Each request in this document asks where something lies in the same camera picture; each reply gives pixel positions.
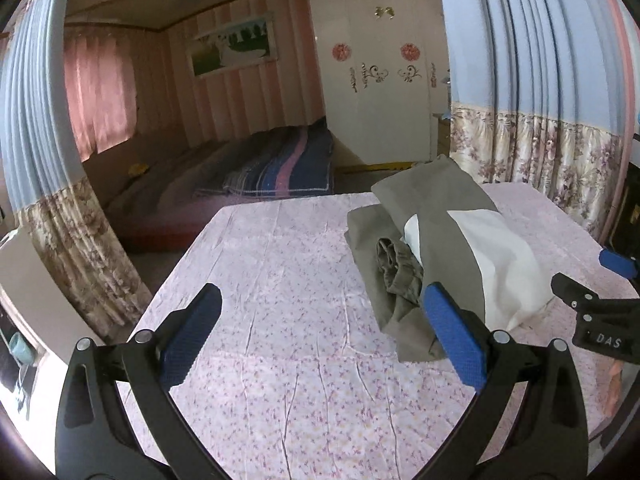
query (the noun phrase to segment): black object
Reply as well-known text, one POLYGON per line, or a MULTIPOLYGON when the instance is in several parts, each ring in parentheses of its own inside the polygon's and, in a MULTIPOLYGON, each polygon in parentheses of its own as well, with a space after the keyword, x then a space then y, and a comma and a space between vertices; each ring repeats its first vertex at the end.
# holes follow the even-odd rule
MULTIPOLYGON (((585 478, 586 414, 567 344, 559 339, 546 348, 518 344, 506 332, 489 332, 475 314, 447 298, 485 352, 487 382, 415 480, 585 478), (478 464, 514 385, 521 381, 529 384, 503 451, 478 464)), ((141 330, 116 346, 97 347, 90 339, 78 342, 58 410, 60 480, 230 480, 190 430, 166 387, 184 378, 221 309, 220 291, 207 284, 186 309, 169 314, 155 333, 141 330), (142 453, 115 381, 129 381, 169 466, 142 453)))
POLYGON ((551 290, 575 310, 574 345, 640 365, 640 300, 601 300, 560 272, 551 290))

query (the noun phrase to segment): blue gripper pad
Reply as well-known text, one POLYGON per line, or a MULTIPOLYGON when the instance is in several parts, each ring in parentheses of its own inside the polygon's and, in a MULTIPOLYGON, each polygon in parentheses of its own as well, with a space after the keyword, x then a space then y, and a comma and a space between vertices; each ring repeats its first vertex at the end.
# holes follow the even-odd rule
POLYGON ((449 298, 435 283, 422 295, 422 308, 460 380, 476 391, 486 383, 486 355, 449 298))
POLYGON ((211 283, 205 284, 185 309, 183 324, 160 357, 160 385, 165 391, 185 380, 221 313, 220 289, 211 283))
POLYGON ((600 251, 598 260, 601 266, 613 270, 613 272, 628 280, 632 280, 638 275, 638 268, 634 260, 626 256, 620 256, 620 254, 616 254, 608 249, 600 251))

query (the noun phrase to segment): silver bolt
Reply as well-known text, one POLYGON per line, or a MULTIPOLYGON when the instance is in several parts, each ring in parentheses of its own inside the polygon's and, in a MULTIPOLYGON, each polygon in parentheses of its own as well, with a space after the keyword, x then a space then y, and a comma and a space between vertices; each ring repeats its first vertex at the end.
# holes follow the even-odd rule
POLYGON ((80 341, 78 341, 76 348, 82 351, 89 348, 89 346, 91 346, 91 340, 88 337, 83 337, 80 341))
POLYGON ((511 341, 511 336, 504 330, 496 330, 494 332, 494 339, 497 343, 504 345, 511 341))
POLYGON ((153 337, 154 333, 151 332, 151 330, 141 330, 140 332, 138 332, 135 336, 133 336, 133 339, 136 343, 148 343, 149 341, 151 341, 151 338, 153 337))
POLYGON ((564 352, 569 347, 564 341, 562 341, 562 339, 554 339, 554 348, 559 352, 564 352))

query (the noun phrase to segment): picture frame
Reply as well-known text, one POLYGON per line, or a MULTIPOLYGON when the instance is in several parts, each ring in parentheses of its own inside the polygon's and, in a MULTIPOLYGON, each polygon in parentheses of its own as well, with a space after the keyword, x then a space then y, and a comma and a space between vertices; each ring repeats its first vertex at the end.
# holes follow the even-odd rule
POLYGON ((225 23, 199 34, 191 40, 187 54, 196 78, 275 61, 273 14, 225 23))

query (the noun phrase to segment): white wardrobe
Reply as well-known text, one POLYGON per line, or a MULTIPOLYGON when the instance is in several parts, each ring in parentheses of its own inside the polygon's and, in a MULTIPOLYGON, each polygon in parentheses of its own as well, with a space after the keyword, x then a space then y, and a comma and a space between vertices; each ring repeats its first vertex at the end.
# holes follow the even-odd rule
POLYGON ((334 164, 436 156, 448 109, 440 0, 311 0, 334 164))

